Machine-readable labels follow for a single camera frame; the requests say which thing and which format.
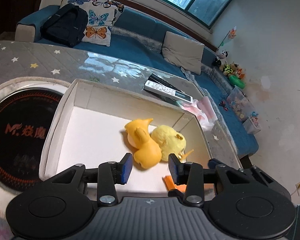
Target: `yellow plush toy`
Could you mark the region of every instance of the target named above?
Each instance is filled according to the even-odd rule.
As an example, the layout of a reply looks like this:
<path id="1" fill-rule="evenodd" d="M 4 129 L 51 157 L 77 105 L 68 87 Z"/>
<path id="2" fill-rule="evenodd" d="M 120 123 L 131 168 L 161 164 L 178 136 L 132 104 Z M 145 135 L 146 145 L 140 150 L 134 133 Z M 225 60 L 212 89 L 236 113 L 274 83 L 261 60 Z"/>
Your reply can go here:
<path id="1" fill-rule="evenodd" d="M 161 160 L 161 150 L 159 145 L 150 137 L 148 125 L 153 119 L 133 120 L 125 125 L 125 129 L 130 137 L 129 143 L 139 149 L 133 155 L 134 160 L 144 169 L 155 166 Z"/>
<path id="2" fill-rule="evenodd" d="M 186 148 L 186 139 L 173 128 L 167 125 L 160 125 L 153 130 L 151 138 L 161 149 L 161 160 L 167 162 L 170 153 L 174 153 L 179 159 L 183 157 L 183 151 Z"/>

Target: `white remote control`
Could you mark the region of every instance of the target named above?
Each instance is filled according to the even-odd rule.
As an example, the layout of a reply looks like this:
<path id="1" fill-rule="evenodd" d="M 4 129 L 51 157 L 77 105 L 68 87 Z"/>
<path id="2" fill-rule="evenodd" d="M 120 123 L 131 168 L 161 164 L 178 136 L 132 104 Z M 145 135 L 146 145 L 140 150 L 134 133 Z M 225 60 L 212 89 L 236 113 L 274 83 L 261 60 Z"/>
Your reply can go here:
<path id="1" fill-rule="evenodd" d="M 144 90 L 154 92 L 158 95 L 168 97 L 168 98 L 171 98 L 171 99 L 176 100 L 176 101 L 181 100 L 181 101 L 192 104 L 192 97 L 191 96 L 186 95 L 184 93 L 181 93 L 179 91 L 176 91 L 172 88 L 168 88 L 168 87 L 163 86 L 161 84 L 158 84 L 156 82 L 150 81 L 150 80 L 148 80 L 145 83 Z"/>

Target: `yellow star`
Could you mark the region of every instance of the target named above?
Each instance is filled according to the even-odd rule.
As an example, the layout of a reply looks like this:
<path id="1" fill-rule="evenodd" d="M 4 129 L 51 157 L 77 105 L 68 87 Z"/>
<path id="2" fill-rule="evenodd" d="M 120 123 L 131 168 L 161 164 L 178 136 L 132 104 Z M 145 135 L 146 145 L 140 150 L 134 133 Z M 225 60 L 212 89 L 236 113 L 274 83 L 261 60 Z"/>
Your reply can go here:
<path id="1" fill-rule="evenodd" d="M 30 68 L 36 68 L 36 67 L 38 67 L 38 64 L 37 63 L 34 63 L 34 64 L 31 64 L 31 67 Z"/>

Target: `butterfly pillow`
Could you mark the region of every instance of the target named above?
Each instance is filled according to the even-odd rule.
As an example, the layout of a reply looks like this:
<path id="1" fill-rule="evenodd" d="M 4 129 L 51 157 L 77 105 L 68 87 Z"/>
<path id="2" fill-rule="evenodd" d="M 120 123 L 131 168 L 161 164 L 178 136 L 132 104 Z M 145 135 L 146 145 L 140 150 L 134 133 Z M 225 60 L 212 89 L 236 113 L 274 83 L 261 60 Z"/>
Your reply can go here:
<path id="1" fill-rule="evenodd" d="M 117 7 L 95 6 L 93 3 L 90 1 L 80 6 L 88 14 L 88 26 L 113 26 L 117 19 Z"/>
<path id="2" fill-rule="evenodd" d="M 111 27 L 109 26 L 87 26 L 84 32 L 83 42 L 110 46 Z"/>
<path id="3" fill-rule="evenodd" d="M 122 3 L 119 3 L 119 2 L 113 1 L 113 0 L 62 0 L 60 8 L 65 6 L 67 3 L 77 5 L 80 8 L 84 9 L 87 13 L 88 13 L 88 10 L 91 9 L 91 8 L 88 8 L 89 6 L 91 6 L 91 4 L 93 6 L 95 6 L 95 10 L 99 10 L 102 8 L 109 9 L 109 10 L 111 10 L 111 13 L 109 13 L 109 14 L 110 14 L 110 17 L 112 17 L 112 20 L 111 20 L 112 25 L 118 20 L 119 16 L 124 11 L 124 5 Z"/>

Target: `clear plastic container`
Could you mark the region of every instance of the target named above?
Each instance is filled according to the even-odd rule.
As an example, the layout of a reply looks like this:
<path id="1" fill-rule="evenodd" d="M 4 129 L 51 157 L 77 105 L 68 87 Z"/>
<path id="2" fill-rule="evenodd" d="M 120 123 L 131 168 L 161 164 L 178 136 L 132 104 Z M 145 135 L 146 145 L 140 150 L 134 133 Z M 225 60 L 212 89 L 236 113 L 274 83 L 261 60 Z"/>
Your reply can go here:
<path id="1" fill-rule="evenodd" d="M 237 86 L 234 87 L 230 95 L 227 97 L 227 102 L 241 122 L 246 121 L 248 117 L 255 112 L 254 106 L 246 97 L 244 97 L 241 89 Z"/>
<path id="2" fill-rule="evenodd" d="M 250 117 L 243 123 L 243 127 L 247 131 L 248 134 L 256 134 L 261 131 L 260 124 L 255 126 Z"/>

